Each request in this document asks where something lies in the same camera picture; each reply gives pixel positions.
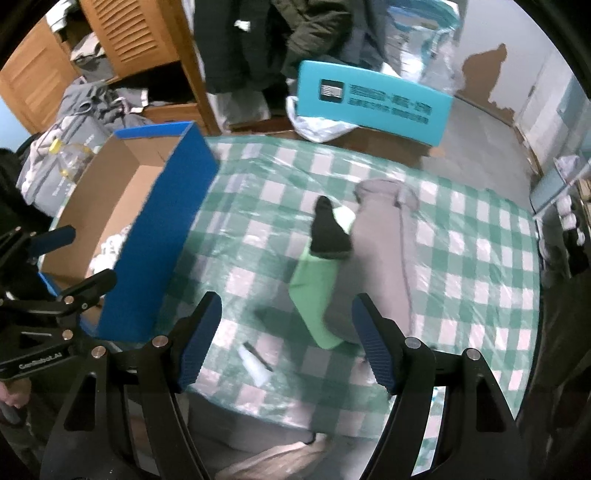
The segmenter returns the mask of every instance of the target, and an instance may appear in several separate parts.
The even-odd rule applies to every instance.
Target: black sock
[[[351,238],[335,220],[332,204],[327,197],[316,200],[316,216],[312,221],[310,253],[320,258],[347,258],[353,247]]]

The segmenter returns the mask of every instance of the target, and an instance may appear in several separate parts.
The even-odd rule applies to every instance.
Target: plastic bottle
[[[49,153],[57,156],[61,174],[74,183],[78,182],[94,156],[94,152],[86,145],[65,144],[57,138],[49,147]]]

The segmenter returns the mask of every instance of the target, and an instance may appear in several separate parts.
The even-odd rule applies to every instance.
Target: wall
[[[469,0],[456,53],[466,77],[459,94],[512,123],[553,50],[513,0]]]
[[[29,136],[30,133],[0,98],[0,148],[15,151]]]
[[[589,115],[583,115],[588,103],[562,55],[552,52],[515,122],[543,171],[553,165],[555,157],[578,151],[589,127]]]

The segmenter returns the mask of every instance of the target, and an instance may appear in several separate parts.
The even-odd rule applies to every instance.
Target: louvered door
[[[178,60],[158,0],[80,0],[80,5],[119,77]]]
[[[0,95],[31,133],[50,127],[64,90],[80,74],[42,18],[0,72]]]

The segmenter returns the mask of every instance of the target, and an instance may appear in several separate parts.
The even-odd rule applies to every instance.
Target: green and white checkered cloth
[[[539,272],[531,216],[492,191],[478,191],[369,155],[270,137],[208,140],[221,160],[178,261],[159,332],[213,290],[223,319],[193,388],[212,402],[316,432],[378,438],[391,405],[363,350],[322,350],[288,295],[308,240],[313,206],[325,194],[356,209],[353,188],[390,177],[420,200],[412,335],[434,349],[479,349],[513,414],[531,368]],[[273,369],[256,387],[237,348],[249,343]],[[419,471],[429,466],[443,409],[438,392]]]

